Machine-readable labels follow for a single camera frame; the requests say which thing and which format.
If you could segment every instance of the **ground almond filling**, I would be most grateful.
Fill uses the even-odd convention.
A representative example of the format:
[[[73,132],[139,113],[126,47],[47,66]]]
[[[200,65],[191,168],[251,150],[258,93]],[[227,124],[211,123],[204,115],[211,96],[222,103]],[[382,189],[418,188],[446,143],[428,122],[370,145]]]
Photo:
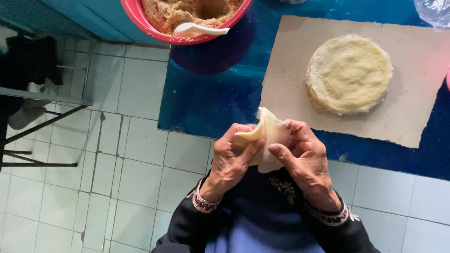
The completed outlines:
[[[173,35],[177,26],[194,23],[217,28],[241,7],[243,0],[142,0],[150,24],[160,33]]]

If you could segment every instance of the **white plastic spoon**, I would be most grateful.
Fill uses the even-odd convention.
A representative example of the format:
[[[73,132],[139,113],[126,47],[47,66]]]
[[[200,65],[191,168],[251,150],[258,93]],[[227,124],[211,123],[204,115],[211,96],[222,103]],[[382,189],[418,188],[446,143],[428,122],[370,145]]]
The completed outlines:
[[[174,37],[186,37],[189,34],[193,32],[202,32],[206,34],[211,35],[221,35],[221,34],[227,34],[229,28],[221,28],[221,29],[215,29],[215,28],[207,28],[202,27],[199,25],[196,25],[194,23],[184,23],[179,25],[175,30],[173,31]]]

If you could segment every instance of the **plastic bag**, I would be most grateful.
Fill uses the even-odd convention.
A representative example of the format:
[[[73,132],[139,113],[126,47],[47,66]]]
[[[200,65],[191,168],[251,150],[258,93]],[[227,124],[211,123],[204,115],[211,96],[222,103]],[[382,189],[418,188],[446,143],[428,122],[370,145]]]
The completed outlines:
[[[435,31],[450,28],[450,0],[414,0],[417,13]]]
[[[290,3],[292,5],[302,4],[305,1],[306,0],[280,0],[280,2],[282,2],[282,3]]]

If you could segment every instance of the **blue table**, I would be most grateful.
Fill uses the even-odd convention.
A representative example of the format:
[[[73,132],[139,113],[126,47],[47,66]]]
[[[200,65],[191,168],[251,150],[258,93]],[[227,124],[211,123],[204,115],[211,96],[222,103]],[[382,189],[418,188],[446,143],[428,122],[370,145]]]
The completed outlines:
[[[228,35],[172,47],[158,128],[217,138],[233,122],[256,123],[281,15],[429,26],[419,18],[413,0],[308,0],[302,5],[254,0]],[[418,149],[340,133],[315,134],[325,143],[329,159],[450,180],[449,116],[450,92],[444,82]]]

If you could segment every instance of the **gray cloth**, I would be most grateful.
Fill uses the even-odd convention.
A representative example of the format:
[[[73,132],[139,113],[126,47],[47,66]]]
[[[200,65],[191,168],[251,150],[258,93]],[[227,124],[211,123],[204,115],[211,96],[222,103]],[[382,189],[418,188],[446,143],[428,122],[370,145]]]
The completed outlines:
[[[25,128],[42,116],[46,111],[44,106],[50,103],[51,101],[25,99],[22,107],[15,114],[8,117],[8,125],[15,130]]]

